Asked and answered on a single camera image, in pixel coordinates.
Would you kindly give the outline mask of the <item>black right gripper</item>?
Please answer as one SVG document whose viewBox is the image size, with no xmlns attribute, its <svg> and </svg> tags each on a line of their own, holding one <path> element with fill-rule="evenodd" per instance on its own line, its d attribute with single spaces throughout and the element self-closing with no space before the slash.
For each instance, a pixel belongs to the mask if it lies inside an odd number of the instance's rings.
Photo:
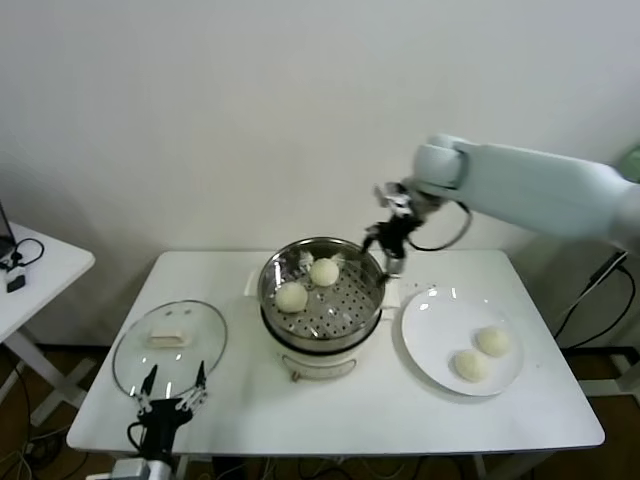
<svg viewBox="0 0 640 480">
<path fill-rule="evenodd" d="M 361 251 L 367 252 L 373 245 L 378 245 L 385 253 L 380 285 L 402 276 L 406 263 L 404 244 L 417 228 L 418 219 L 413 216 L 391 216 L 389 220 L 365 229 Z"/>
</svg>

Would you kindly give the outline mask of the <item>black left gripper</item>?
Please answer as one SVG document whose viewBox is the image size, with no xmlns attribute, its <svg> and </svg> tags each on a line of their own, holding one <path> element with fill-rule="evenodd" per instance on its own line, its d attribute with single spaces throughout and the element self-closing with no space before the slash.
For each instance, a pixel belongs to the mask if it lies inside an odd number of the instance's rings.
<svg viewBox="0 0 640 480">
<path fill-rule="evenodd" d="M 154 365 L 133 395 L 140 414 L 138 421 L 144 429 L 140 452 L 143 456 L 171 456 L 177 431 L 192 420 L 192 410 L 197 410 L 207 399 L 205 364 L 200 362 L 194 386 L 180 400 L 150 400 L 156 375 L 157 366 Z"/>
</svg>

